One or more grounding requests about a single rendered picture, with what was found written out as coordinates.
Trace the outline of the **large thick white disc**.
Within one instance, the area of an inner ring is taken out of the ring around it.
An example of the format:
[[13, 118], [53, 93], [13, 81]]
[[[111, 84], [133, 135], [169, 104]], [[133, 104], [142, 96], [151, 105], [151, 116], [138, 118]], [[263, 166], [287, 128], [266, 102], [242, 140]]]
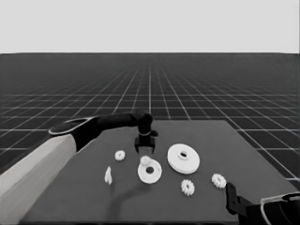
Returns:
[[173, 144], [167, 152], [167, 160], [175, 171], [182, 174], [195, 173], [201, 162], [199, 154], [184, 143]]

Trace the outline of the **white round carrier with pins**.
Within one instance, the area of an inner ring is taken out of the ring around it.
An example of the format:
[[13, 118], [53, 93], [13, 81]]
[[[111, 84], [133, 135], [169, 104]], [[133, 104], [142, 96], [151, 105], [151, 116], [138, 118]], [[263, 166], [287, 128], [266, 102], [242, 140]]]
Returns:
[[145, 184], [156, 183], [162, 175], [160, 164], [152, 159], [147, 165], [140, 164], [138, 167], [138, 176]]

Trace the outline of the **small white T-shaped piece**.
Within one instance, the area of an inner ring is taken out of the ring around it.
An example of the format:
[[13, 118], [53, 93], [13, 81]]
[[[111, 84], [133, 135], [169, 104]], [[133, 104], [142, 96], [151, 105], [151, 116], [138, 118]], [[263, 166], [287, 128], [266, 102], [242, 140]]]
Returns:
[[105, 172], [105, 176], [104, 176], [104, 180], [106, 183], [108, 183], [109, 185], [113, 182], [113, 177], [112, 177], [112, 169], [111, 167], [108, 167], [106, 172]]

